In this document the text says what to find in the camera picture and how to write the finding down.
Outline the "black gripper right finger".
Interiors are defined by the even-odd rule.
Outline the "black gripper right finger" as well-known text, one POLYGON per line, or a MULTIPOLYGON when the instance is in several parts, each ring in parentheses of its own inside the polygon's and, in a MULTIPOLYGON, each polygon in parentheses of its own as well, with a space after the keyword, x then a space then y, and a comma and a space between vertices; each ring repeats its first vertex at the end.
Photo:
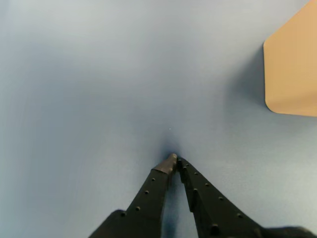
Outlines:
POLYGON ((187 160, 178 171, 200 238, 315 238, 303 227, 264 228, 238 209, 187 160))

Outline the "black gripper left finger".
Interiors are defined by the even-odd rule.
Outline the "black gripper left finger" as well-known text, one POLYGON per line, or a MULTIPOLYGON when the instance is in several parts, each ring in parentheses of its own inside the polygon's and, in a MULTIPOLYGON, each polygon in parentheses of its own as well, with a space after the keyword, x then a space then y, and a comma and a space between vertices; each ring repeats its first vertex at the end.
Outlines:
POLYGON ((165 195, 176 171, 177 155, 151 169, 127 210, 112 212, 90 235, 92 238, 159 238, 165 195))

